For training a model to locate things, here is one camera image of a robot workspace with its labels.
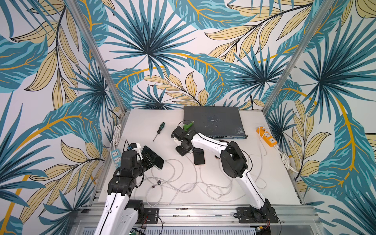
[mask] white table surface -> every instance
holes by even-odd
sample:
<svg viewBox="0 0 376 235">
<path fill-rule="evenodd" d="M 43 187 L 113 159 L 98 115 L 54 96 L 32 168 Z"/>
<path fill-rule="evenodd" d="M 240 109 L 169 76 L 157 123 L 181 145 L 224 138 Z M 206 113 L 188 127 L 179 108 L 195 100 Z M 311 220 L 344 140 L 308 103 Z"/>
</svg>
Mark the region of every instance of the white table surface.
<svg viewBox="0 0 376 235">
<path fill-rule="evenodd" d="M 130 112 L 124 131 L 121 135 L 120 144 L 118 146 L 118 148 L 122 150 L 124 141 L 127 139 L 129 143 L 140 143 L 141 147 L 147 145 L 165 161 L 168 159 L 177 159 L 182 162 L 184 166 L 182 176 L 178 180 L 171 183 L 177 188 L 180 188 L 185 183 L 195 182 L 196 180 L 194 166 L 187 159 L 188 157 L 193 162 L 193 154 L 187 154 L 187 157 L 180 156 L 175 150 L 177 145 L 171 138 L 172 131 L 176 128 L 178 123 L 183 120 L 183 114 L 183 110 L 133 109 Z M 237 142 L 239 147 L 246 151 L 252 158 L 253 169 L 251 174 L 257 176 L 261 169 L 261 157 L 259 148 L 260 138 L 256 133 L 256 129 L 260 125 L 267 127 L 267 123 L 262 112 L 240 111 L 240 117 L 248 138 L 236 139 L 234 141 Z M 156 131 L 162 122 L 165 122 L 165 127 L 153 142 Z M 266 181 L 267 186 L 264 189 L 260 189 L 260 191 L 272 205 L 300 205 L 299 199 L 295 193 L 286 168 L 281 161 L 279 153 L 276 151 L 276 149 L 269 147 L 264 141 L 262 141 L 262 144 L 266 149 L 266 156 L 263 156 L 263 166 L 260 178 Z M 229 178 L 221 171 L 221 165 L 219 165 L 220 161 L 209 152 L 205 151 L 204 155 L 205 165 L 201 166 L 202 179 L 199 175 L 199 167 L 195 166 L 198 174 L 198 181 L 204 181 L 205 183 L 215 184 L 218 186 L 228 186 L 230 181 Z M 170 161 L 170 163 L 176 169 L 175 177 L 173 178 L 176 179 L 182 171 L 182 166 L 177 161 Z M 145 172 L 145 177 L 152 176 L 151 170 L 153 171 L 154 176 L 166 180 L 173 174 L 173 168 L 166 162 L 162 170 L 153 167 Z M 114 171 L 115 166 L 114 164 L 111 164 L 111 168 L 107 174 L 99 197 L 100 202 L 106 201 L 108 182 L 112 178 Z M 141 177 L 137 179 L 137 184 L 139 184 L 140 180 Z M 195 187 L 195 189 L 190 193 L 178 193 L 176 198 L 173 200 L 173 203 L 215 205 L 247 204 L 247 198 L 245 196 L 236 201 L 229 202 L 230 200 L 234 200 L 244 195 L 244 192 L 238 183 L 235 180 L 233 180 L 232 183 L 233 187 L 231 192 L 219 199 L 227 202 L 218 202 L 213 200 L 206 196 L 198 187 Z M 260 179 L 257 180 L 256 184 L 259 186 L 259 188 L 265 186 L 265 183 Z M 156 186 L 155 188 L 151 189 L 146 200 L 146 193 L 150 189 L 151 185 L 152 184 L 150 182 L 145 180 L 139 188 L 135 188 L 133 190 L 131 199 L 141 199 L 145 204 L 147 204 L 147 201 L 151 204 L 157 202 L 161 196 L 160 186 Z M 199 186 L 206 192 L 207 187 L 204 184 L 199 184 Z M 164 187 L 161 203 L 169 203 L 175 196 L 175 193 L 176 191 Z"/>
</svg>

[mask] power outlet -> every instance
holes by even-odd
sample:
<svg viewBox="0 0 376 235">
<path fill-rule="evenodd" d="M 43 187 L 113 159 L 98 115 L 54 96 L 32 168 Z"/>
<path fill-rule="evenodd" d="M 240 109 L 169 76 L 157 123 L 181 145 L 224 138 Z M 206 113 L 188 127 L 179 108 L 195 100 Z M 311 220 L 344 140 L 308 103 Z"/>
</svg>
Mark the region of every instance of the power outlet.
<svg viewBox="0 0 376 235">
<path fill-rule="evenodd" d="M 115 163 L 115 167 L 119 168 L 120 167 L 120 159 L 121 159 L 120 150 L 119 149 L 112 150 L 111 155 L 112 155 L 112 160 Z"/>
</svg>

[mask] screwdriver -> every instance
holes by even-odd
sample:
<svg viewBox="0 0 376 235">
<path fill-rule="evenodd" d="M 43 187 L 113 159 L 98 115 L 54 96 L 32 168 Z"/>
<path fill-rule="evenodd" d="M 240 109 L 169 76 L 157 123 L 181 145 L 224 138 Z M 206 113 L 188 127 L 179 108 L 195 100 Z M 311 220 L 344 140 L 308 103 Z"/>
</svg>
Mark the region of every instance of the screwdriver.
<svg viewBox="0 0 376 235">
<path fill-rule="evenodd" d="M 162 123 L 160 126 L 159 126 L 159 129 L 157 130 L 157 135 L 161 133 L 161 130 L 164 128 L 164 123 Z"/>
</svg>

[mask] black mounting plate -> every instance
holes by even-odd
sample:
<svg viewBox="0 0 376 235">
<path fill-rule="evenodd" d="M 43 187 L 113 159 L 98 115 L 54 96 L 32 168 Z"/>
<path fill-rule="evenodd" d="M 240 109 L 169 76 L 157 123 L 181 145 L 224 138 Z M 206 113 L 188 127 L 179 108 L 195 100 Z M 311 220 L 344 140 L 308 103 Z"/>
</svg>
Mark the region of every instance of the black mounting plate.
<svg viewBox="0 0 376 235">
<path fill-rule="evenodd" d="M 144 221 L 145 223 L 144 224 L 157 224 L 158 223 L 158 215 L 159 215 L 159 208 L 145 208 L 144 210 L 144 219 L 146 219 L 146 216 L 147 216 L 147 220 L 143 220 L 143 221 L 137 221 L 137 224 L 143 224 Z"/>
<path fill-rule="evenodd" d="M 274 215 L 276 213 L 276 210 L 273 207 L 270 208 L 270 212 L 265 216 L 265 219 L 263 219 L 261 222 L 256 221 L 253 216 L 254 212 L 258 212 L 257 209 L 253 209 L 252 207 L 238 207 L 236 208 L 236 211 L 238 214 L 245 216 L 238 218 L 240 224 L 269 223 L 268 219 L 270 219 L 270 223 L 279 223 L 277 217 Z"/>
</svg>

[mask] green object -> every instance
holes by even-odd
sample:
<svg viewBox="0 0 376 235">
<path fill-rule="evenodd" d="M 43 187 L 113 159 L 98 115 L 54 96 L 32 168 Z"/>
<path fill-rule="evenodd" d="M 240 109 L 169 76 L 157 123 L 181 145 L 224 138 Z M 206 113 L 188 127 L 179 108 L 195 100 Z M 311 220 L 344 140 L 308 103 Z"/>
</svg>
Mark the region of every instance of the green object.
<svg viewBox="0 0 376 235">
<path fill-rule="evenodd" d="M 184 125 L 183 125 L 183 130 L 184 130 L 184 131 L 187 131 L 187 130 L 193 125 L 193 123 L 194 123 L 194 122 L 191 121 L 189 124 L 184 124 Z"/>
<path fill-rule="evenodd" d="M 159 129 L 157 130 L 157 135 L 161 133 L 161 130 L 164 128 L 165 123 L 161 123 L 159 126 Z"/>
</svg>

